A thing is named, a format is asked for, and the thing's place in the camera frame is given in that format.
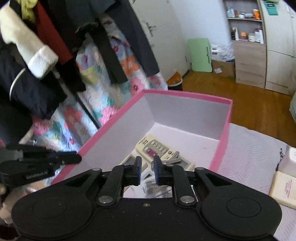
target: orange container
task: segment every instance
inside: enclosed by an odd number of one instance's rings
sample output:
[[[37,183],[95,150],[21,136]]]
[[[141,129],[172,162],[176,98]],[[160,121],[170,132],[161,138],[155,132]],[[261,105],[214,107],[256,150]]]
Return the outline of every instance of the orange container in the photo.
[[[253,15],[254,15],[254,18],[259,19],[259,20],[261,19],[260,12],[258,9],[253,9]]]

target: floral quilt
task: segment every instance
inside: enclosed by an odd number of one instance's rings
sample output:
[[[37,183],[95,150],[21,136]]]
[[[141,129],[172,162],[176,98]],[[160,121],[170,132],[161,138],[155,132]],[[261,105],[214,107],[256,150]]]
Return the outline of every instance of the floral quilt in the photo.
[[[102,23],[110,43],[128,78],[123,84],[111,84],[101,54],[96,45],[85,41],[76,62],[87,90],[79,93],[93,117],[104,125],[127,101],[143,89],[168,87],[162,75],[147,77],[137,62],[129,43],[110,17]],[[32,139],[37,145],[53,150],[78,151],[97,129],[81,106],[69,96],[53,114],[51,120],[33,118],[35,131]]]

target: metal screw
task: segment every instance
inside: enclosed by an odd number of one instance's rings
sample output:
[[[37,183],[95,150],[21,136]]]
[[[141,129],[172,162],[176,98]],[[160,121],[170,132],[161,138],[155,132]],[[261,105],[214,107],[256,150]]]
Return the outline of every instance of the metal screw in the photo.
[[[183,196],[180,198],[180,201],[182,203],[193,203],[195,201],[195,198],[191,196]]]
[[[113,201],[113,197],[110,196],[101,196],[99,197],[100,203],[111,203]]]

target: white door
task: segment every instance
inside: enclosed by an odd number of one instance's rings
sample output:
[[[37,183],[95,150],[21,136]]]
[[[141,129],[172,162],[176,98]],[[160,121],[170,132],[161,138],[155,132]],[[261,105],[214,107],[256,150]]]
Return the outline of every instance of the white door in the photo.
[[[269,15],[261,0],[264,16],[267,50],[293,56],[293,28],[289,6],[279,0],[276,3],[278,15]]]
[[[266,89],[289,94],[292,58],[286,54],[267,51]]]
[[[158,62],[168,80],[176,71],[189,69],[186,42],[169,0],[130,0]]]
[[[290,8],[292,28],[293,28],[293,37],[294,37],[294,52],[293,56],[296,57],[296,12]]]

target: pink box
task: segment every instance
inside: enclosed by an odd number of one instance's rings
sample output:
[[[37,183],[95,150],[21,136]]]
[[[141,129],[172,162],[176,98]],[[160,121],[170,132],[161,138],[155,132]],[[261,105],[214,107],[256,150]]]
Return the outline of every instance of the pink box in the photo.
[[[82,162],[67,165],[52,184],[92,168],[112,170],[146,134],[180,151],[196,167],[216,172],[227,147],[232,103],[199,93],[143,90],[79,150]]]

